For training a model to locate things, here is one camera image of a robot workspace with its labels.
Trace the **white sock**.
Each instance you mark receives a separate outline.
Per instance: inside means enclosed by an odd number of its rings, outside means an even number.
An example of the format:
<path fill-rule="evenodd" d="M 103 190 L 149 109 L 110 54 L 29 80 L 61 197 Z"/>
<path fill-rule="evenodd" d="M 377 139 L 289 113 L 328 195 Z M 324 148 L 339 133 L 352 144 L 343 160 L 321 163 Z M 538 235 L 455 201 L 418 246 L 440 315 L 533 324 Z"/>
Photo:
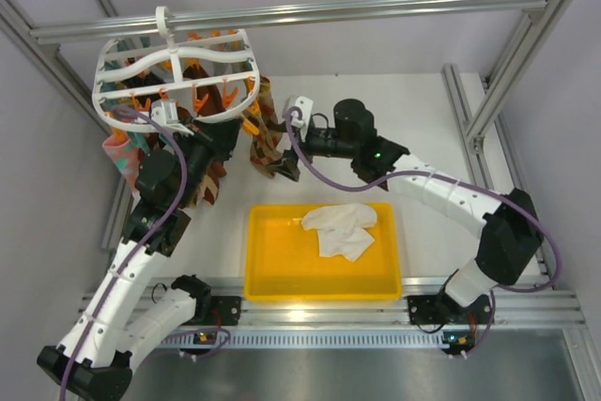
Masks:
<path fill-rule="evenodd" d="M 349 231 L 320 229 L 317 231 L 319 256 L 342 256 L 349 262 L 355 262 L 375 242 L 375 239 L 363 228 Z"/>
<path fill-rule="evenodd" d="M 372 207 L 364 204 L 344 204 L 315 208 L 301 219 L 301 225 L 305 231 L 350 232 L 355 228 L 372 227 L 377 221 L 378 215 Z"/>

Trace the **white sock hanger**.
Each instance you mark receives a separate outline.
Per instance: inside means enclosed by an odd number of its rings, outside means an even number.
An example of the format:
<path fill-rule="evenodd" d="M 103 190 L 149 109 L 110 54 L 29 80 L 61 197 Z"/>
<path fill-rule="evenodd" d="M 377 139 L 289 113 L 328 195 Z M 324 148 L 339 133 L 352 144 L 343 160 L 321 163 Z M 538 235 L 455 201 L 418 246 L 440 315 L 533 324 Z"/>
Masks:
<path fill-rule="evenodd" d="M 165 31 L 141 36 L 140 41 L 140 45 L 131 47 L 126 39 L 111 39 L 100 51 L 91 99 L 107 125 L 116 130 L 149 133 L 153 128 L 143 119 L 127 119 L 115 108 L 130 106 L 150 117 L 155 100 L 172 99 L 177 109 L 189 109 L 192 118 L 201 122 L 238 118 L 248 133 L 258 133 L 246 116 L 258 94 L 260 73 L 245 30 L 215 30 L 187 37 Z M 208 78 L 184 77 L 184 70 L 195 63 L 209 74 Z M 216 85 L 221 91 L 223 113 L 199 116 L 193 110 L 195 88 L 206 85 Z M 182 119 L 164 128 L 187 130 Z"/>

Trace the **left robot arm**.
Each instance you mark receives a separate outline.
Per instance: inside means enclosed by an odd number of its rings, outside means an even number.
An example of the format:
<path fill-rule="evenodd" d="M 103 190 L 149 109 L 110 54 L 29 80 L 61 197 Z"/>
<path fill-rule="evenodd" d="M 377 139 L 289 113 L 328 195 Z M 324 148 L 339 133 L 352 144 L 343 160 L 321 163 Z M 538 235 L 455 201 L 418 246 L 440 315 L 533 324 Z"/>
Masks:
<path fill-rule="evenodd" d="M 38 366 L 60 387 L 59 397 L 118 400 L 142 361 L 178 327 L 214 313 L 211 287 L 177 277 L 136 320 L 131 314 L 155 274 L 172 256 L 191 218 L 186 207 L 212 164 L 230 159 L 241 122 L 193 121 L 146 154 L 135 186 L 140 199 L 123 229 L 102 282 L 59 344 L 44 347 Z"/>

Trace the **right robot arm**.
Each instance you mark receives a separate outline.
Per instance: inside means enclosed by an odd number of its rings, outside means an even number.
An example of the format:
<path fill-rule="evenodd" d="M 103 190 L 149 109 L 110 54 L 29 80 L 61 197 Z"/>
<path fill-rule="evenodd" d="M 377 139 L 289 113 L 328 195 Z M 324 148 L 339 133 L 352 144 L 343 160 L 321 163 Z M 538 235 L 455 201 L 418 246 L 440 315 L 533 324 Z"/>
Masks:
<path fill-rule="evenodd" d="M 332 124 L 318 127 L 314 103 L 293 96 L 283 112 L 291 147 L 276 167 L 292 179 L 315 157 L 345 159 L 362 181 L 355 192 L 375 187 L 407 196 L 464 227 L 479 240 L 475 257 L 452 273 L 433 296 L 419 301 L 414 325 L 444 326 L 476 311 L 477 301 L 497 286 L 513 286 L 543 242 L 531 197 L 520 189 L 499 194 L 450 177 L 378 134 L 373 114 L 356 99 L 338 101 Z"/>

